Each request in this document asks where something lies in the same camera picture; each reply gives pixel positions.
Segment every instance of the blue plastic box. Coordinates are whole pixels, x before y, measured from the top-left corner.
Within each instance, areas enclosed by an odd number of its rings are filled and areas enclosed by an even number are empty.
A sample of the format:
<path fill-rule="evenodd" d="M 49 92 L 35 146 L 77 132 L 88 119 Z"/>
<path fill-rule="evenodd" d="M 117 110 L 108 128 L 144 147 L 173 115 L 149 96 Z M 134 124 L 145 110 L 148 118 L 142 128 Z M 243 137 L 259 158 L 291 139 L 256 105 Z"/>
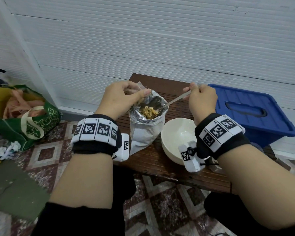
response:
<path fill-rule="evenodd" d="M 245 136 L 262 148 L 295 136 L 295 127 L 275 99 L 266 93 L 209 84 L 218 96 L 216 112 L 226 114 L 246 129 Z"/>

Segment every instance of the wristband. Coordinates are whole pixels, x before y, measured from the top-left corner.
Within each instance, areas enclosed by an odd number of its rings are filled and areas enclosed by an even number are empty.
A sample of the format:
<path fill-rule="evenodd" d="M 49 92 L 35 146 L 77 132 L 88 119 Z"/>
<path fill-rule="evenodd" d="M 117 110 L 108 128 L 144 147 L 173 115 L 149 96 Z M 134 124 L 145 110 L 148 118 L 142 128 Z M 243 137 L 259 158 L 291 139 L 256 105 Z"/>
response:
<path fill-rule="evenodd" d="M 108 116 L 93 114 L 79 121 L 71 140 L 73 153 L 105 153 L 112 156 L 122 146 L 117 123 Z"/>
<path fill-rule="evenodd" d="M 227 115 L 212 113 L 194 130 L 197 138 L 197 156 L 217 159 L 238 146 L 250 144 L 245 129 Z"/>

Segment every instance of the forearm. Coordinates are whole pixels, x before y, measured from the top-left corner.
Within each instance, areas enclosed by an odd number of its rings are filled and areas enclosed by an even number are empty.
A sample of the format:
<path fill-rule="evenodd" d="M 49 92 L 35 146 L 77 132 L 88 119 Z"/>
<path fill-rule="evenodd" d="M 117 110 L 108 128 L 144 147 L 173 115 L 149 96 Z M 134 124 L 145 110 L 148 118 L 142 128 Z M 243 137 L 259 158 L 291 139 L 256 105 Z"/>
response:
<path fill-rule="evenodd" d="M 218 161 L 256 221 L 270 229 L 295 224 L 293 174 L 252 145 L 230 150 Z"/>
<path fill-rule="evenodd" d="M 113 202 L 113 160 L 103 153 L 74 154 L 49 202 L 64 206 L 110 209 Z"/>

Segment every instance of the green mat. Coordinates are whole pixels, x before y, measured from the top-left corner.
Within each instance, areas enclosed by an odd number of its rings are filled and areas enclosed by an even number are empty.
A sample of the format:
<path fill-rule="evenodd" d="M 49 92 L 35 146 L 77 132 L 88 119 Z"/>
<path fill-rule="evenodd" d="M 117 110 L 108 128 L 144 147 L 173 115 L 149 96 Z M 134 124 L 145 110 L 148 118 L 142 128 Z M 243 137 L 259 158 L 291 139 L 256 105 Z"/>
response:
<path fill-rule="evenodd" d="M 12 160 L 0 163 L 0 211 L 34 221 L 49 197 Z"/>

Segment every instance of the wooden table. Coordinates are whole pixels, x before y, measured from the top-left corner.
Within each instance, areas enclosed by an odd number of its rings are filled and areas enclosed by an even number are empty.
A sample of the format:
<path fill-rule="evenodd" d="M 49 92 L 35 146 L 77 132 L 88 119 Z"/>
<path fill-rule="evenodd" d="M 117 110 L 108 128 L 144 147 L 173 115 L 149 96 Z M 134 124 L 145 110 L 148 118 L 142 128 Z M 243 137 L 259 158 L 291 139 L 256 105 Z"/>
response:
<path fill-rule="evenodd" d="M 135 83 L 140 81 L 146 88 L 151 88 L 164 97 L 167 102 L 181 95 L 182 89 L 189 86 L 189 83 L 139 74 L 132 74 L 130 80 Z M 180 100 L 171 104 L 165 116 L 165 122 L 174 118 L 193 119 L 187 102 Z M 129 115 L 122 116 L 117 122 L 122 133 L 130 134 Z M 143 174 L 155 175 L 169 181 L 197 186 L 205 190 L 236 194 L 236 190 L 231 186 L 231 182 L 225 175 L 214 173 L 208 167 L 197 173 L 190 173 L 184 166 L 171 161 L 163 151 L 160 135 L 152 145 L 129 156 L 127 161 L 121 162 L 119 165 Z"/>

